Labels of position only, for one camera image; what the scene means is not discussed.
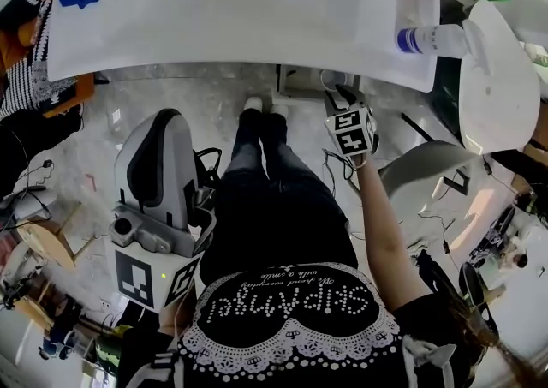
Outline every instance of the jeans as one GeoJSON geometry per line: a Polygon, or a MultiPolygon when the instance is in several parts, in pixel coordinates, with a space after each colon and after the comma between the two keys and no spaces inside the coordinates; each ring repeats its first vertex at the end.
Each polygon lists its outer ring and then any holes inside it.
{"type": "Polygon", "coordinates": [[[287,145],[286,121],[278,114],[241,114],[232,160],[217,192],[216,216],[213,240],[200,264],[205,284],[271,266],[358,265],[348,220],[327,186],[287,145]]]}

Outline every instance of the white chair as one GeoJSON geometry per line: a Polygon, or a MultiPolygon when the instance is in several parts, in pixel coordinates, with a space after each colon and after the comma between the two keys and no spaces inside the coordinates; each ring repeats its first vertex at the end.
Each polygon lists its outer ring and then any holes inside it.
{"type": "Polygon", "coordinates": [[[398,219],[426,209],[436,200],[443,185],[468,194],[469,178],[460,169],[475,158],[478,156],[463,147],[429,141],[384,167],[379,174],[398,219]],[[448,178],[455,171],[462,178],[462,184],[448,178]]]}

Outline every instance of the tiled floor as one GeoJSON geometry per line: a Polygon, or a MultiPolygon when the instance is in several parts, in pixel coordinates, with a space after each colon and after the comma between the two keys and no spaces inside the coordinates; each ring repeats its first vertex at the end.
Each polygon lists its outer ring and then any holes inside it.
{"type": "MultiPolygon", "coordinates": [[[[64,199],[78,200],[83,206],[66,229],[68,241],[74,249],[86,238],[108,233],[110,210],[117,201],[114,184],[114,163],[121,144],[132,128],[161,108],[178,109],[187,119],[195,149],[219,147],[223,150],[220,171],[229,162],[237,128],[237,117],[247,97],[259,94],[268,97],[275,86],[275,68],[271,65],[241,63],[165,64],[105,71],[111,83],[97,88],[96,95],[86,104],[85,127],[55,149],[38,155],[31,169],[51,158],[55,170],[48,187],[54,188],[64,199]],[[112,119],[120,117],[116,126],[112,119]]],[[[372,95],[372,106],[378,121],[381,146],[375,155],[378,167],[417,146],[422,139],[398,118],[395,111],[404,110],[432,136],[452,140],[427,108],[421,96],[407,88],[383,82],[363,81],[366,92],[372,95]]],[[[289,114],[289,144],[295,152],[330,187],[331,179],[322,168],[322,147],[332,149],[323,121],[325,111],[321,104],[299,104],[289,114]]],[[[481,160],[472,168],[472,187],[465,197],[450,191],[432,208],[447,225],[456,222],[447,231],[452,240],[466,227],[464,217],[475,193],[491,185],[505,199],[505,190],[487,179],[481,160]]],[[[342,166],[332,161],[336,177],[337,202],[350,220],[354,246],[361,269],[366,270],[361,208],[355,193],[342,176],[342,166]]],[[[43,174],[34,174],[40,179],[43,174]]],[[[402,222],[408,243],[425,238],[431,250],[441,254],[442,227],[437,218],[420,217],[402,222]]],[[[56,265],[48,265],[47,273],[66,292],[87,307],[87,315],[102,322],[107,313],[117,315],[123,302],[114,294],[104,257],[104,240],[98,239],[79,260],[76,273],[69,274],[56,265]]]]}

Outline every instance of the white countertop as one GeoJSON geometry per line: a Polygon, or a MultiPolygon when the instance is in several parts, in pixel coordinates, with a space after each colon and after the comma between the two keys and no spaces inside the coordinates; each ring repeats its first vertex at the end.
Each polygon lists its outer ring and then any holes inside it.
{"type": "Polygon", "coordinates": [[[287,63],[429,91],[436,58],[406,55],[398,27],[434,25],[439,0],[99,0],[52,9],[57,80],[171,62],[287,63]]]}

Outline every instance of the person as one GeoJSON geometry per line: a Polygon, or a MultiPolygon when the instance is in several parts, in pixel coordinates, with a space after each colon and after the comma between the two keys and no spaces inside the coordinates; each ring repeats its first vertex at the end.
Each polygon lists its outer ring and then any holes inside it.
{"type": "Polygon", "coordinates": [[[523,269],[527,266],[529,258],[523,242],[516,236],[509,240],[509,244],[504,248],[498,259],[498,267],[501,270],[523,269]]]}
{"type": "Polygon", "coordinates": [[[82,306],[74,298],[66,295],[64,300],[57,305],[56,316],[50,330],[44,331],[42,347],[38,347],[39,354],[45,361],[58,357],[62,361],[69,357],[74,347],[74,326],[80,319],[82,306]]]}
{"type": "Polygon", "coordinates": [[[0,164],[0,199],[13,191],[36,155],[66,140],[81,126],[80,105],[52,118],[36,110],[18,110],[0,120],[0,143],[5,155],[0,164]]]}
{"type": "Polygon", "coordinates": [[[247,101],[200,264],[205,290],[168,306],[157,333],[124,336],[118,385],[469,385],[465,323],[412,266],[378,172],[354,161],[375,287],[344,213],[287,145],[286,117],[247,101]]]}

